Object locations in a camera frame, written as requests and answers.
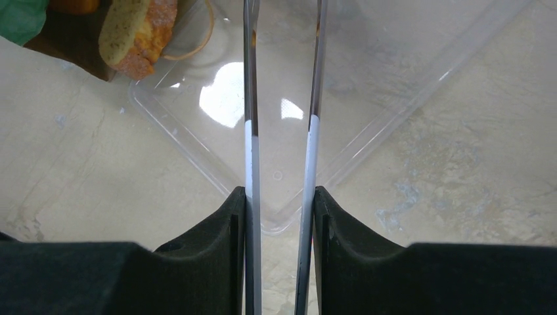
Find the green paper bag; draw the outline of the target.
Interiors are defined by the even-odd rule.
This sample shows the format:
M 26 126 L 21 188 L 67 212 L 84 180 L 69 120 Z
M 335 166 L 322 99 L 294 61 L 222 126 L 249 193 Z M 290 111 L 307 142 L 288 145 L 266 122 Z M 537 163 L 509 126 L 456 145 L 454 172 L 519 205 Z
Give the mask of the green paper bag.
M 49 10 L 49 1 L 2 1 L 1 37 L 18 46 L 73 63 L 103 81 L 111 81 L 119 72 L 107 66 L 100 57 L 99 34 L 112 2 L 100 1 L 99 8 L 91 14 L 71 15 Z M 203 42 L 182 55 L 166 54 L 164 47 L 159 59 L 184 60 L 207 45 L 215 17 L 212 4 L 206 1 L 205 5 L 210 26 Z

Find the metal tongs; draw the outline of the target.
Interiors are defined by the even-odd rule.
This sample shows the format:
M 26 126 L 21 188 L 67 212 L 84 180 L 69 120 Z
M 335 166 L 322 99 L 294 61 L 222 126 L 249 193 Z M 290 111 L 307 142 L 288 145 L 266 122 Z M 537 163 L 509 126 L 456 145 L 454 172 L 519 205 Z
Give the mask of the metal tongs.
M 245 299 L 247 314 L 262 313 L 261 292 L 261 185 L 257 116 L 257 21 L 259 1 L 243 2 L 244 142 L 245 142 Z M 295 314 L 307 314 L 313 241 L 313 200 L 321 125 L 321 97 L 326 52 L 328 1 L 317 3 L 315 55 L 311 84 L 310 116 L 302 192 L 300 236 L 296 275 Z

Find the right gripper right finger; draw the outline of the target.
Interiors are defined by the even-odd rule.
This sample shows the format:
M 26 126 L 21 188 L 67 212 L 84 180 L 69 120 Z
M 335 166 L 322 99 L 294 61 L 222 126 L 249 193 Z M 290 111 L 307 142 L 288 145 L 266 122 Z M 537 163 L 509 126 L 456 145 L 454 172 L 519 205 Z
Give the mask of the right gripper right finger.
M 321 314 L 556 313 L 553 247 L 403 247 L 343 210 L 322 186 L 313 211 Z

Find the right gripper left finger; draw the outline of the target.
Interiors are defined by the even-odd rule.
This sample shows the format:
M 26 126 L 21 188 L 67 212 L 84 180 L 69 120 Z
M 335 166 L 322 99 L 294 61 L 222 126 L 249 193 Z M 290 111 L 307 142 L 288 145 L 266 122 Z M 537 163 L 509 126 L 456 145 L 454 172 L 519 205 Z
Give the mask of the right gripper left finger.
M 1 236 L 2 314 L 240 314 L 246 196 L 150 251 Z

